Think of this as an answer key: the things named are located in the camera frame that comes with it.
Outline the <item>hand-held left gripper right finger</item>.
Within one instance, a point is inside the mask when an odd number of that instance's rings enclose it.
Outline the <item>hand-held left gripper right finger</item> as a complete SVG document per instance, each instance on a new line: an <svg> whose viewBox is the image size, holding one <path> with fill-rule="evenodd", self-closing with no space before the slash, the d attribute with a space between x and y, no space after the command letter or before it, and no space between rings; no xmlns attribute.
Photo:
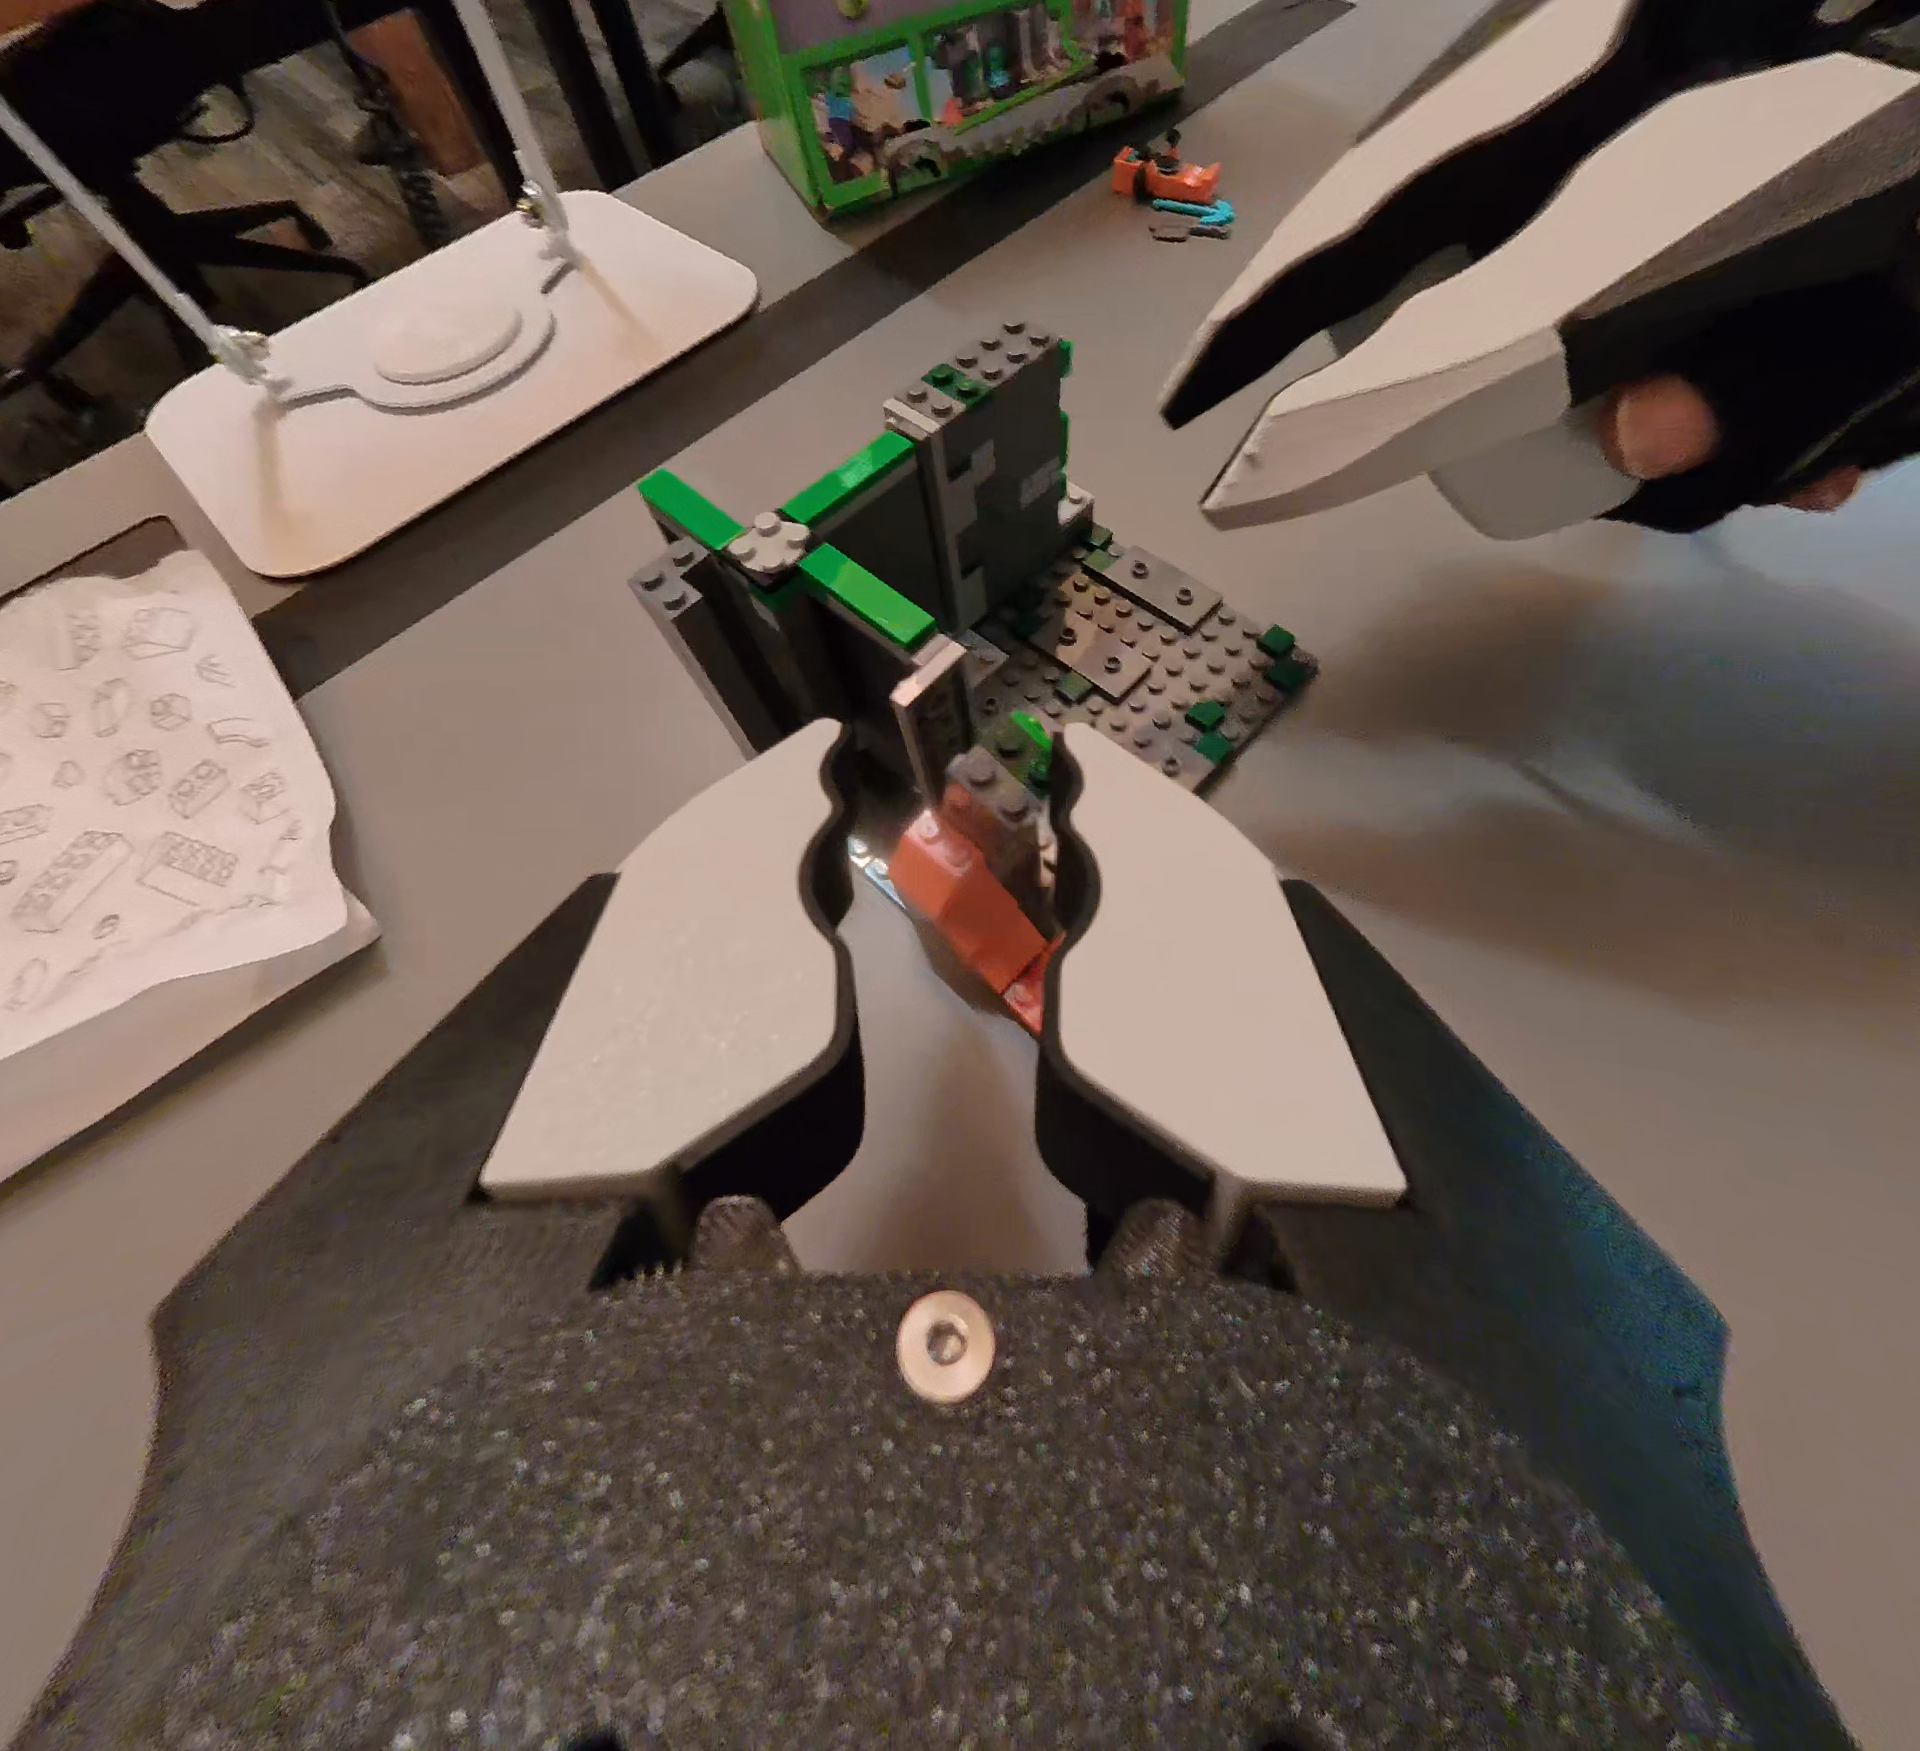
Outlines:
<svg viewBox="0 0 1920 1751"><path fill-rule="evenodd" d="M1142 1203L1230 1250L1260 1206L1387 1210L1407 1174L1273 859L1089 723L1051 775L1063 930L1035 1138L1104 1241Z"/></svg>

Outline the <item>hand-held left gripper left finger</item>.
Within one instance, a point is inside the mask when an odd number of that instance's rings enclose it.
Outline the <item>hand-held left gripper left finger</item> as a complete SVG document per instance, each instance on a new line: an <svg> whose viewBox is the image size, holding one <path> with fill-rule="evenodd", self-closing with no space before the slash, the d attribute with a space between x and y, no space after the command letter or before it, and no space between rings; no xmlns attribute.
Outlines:
<svg viewBox="0 0 1920 1751"><path fill-rule="evenodd" d="M496 1205L622 1205L595 1278L685 1260L727 1199L786 1219L852 1163L855 781L852 732L822 717L620 865L479 1174Z"/></svg>

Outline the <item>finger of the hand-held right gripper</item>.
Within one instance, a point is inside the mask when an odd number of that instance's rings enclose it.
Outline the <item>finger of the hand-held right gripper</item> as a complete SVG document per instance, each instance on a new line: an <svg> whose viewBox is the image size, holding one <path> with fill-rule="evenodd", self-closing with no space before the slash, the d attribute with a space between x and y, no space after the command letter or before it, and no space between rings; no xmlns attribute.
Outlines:
<svg viewBox="0 0 1920 1751"><path fill-rule="evenodd" d="M1619 130L1638 0L1548 0L1337 158L1209 312L1161 393L1202 418L1445 252L1491 254Z"/></svg>
<svg viewBox="0 0 1920 1751"><path fill-rule="evenodd" d="M1202 495L1219 530L1429 482L1484 538L1619 515L1598 404L1713 314L1890 252L1916 73L1820 56L1651 104L1570 159L1585 83L1465 66L1343 156L1201 332L1201 407L1279 386Z"/></svg>

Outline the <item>orange lego minifigure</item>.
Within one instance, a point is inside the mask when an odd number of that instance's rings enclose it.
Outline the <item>orange lego minifigure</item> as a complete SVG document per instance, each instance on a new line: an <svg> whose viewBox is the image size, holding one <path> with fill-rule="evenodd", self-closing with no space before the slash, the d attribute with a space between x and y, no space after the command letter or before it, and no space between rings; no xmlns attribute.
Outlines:
<svg viewBox="0 0 1920 1751"><path fill-rule="evenodd" d="M1219 182L1220 161L1190 161L1180 129L1122 147L1109 175L1113 194L1183 215L1213 207Z"/></svg>

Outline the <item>grey green lego building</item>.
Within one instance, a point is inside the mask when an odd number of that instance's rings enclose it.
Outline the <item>grey green lego building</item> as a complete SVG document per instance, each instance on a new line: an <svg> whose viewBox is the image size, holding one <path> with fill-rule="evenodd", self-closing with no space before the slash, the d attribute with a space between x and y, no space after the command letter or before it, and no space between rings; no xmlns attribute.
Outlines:
<svg viewBox="0 0 1920 1751"><path fill-rule="evenodd" d="M1059 729L1201 794L1318 676L1279 622L1098 518L1069 476L1071 359L1036 324L989 326L750 520L649 471L662 550L630 580L747 755L844 726L854 868L1031 1034L1063 935Z"/></svg>

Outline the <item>torn printed paper bag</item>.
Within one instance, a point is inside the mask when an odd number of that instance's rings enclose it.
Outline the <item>torn printed paper bag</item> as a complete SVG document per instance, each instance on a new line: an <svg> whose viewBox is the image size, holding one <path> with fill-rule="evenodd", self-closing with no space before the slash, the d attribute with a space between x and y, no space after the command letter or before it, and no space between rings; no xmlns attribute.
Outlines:
<svg viewBox="0 0 1920 1751"><path fill-rule="evenodd" d="M378 939L337 812L203 555L5 605L5 1180Z"/></svg>

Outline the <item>person's right hand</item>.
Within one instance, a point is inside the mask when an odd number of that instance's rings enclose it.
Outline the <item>person's right hand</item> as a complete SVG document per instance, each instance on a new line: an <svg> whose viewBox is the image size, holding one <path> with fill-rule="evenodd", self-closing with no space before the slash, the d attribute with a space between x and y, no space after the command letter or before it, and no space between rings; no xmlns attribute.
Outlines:
<svg viewBox="0 0 1920 1751"><path fill-rule="evenodd" d="M1592 415L1605 461L1642 483L1688 478L1714 465L1722 432L1710 401L1674 373L1644 377L1609 391ZM1833 515L1878 474L1861 465L1831 468L1769 497L1774 508Z"/></svg>

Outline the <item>white book stand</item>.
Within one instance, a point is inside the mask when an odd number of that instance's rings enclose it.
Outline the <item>white book stand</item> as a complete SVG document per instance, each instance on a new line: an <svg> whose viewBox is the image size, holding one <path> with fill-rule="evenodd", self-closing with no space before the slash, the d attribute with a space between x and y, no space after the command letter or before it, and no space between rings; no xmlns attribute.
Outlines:
<svg viewBox="0 0 1920 1751"><path fill-rule="evenodd" d="M207 348L146 433L258 577L309 578L732 328L730 255L605 192L562 190L483 0L452 0L521 169L509 219L266 338L211 318L2 106L5 133Z"/></svg>

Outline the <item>black office chair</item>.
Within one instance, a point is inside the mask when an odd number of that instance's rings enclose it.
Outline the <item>black office chair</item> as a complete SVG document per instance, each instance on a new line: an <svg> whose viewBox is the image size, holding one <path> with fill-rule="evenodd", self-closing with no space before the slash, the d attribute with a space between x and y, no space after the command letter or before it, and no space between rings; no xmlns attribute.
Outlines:
<svg viewBox="0 0 1920 1751"><path fill-rule="evenodd" d="M368 283L295 202L178 214L140 165L183 137L203 96L322 42L320 0L99 0L5 44L5 100L203 309L220 269L306 270Z"/></svg>

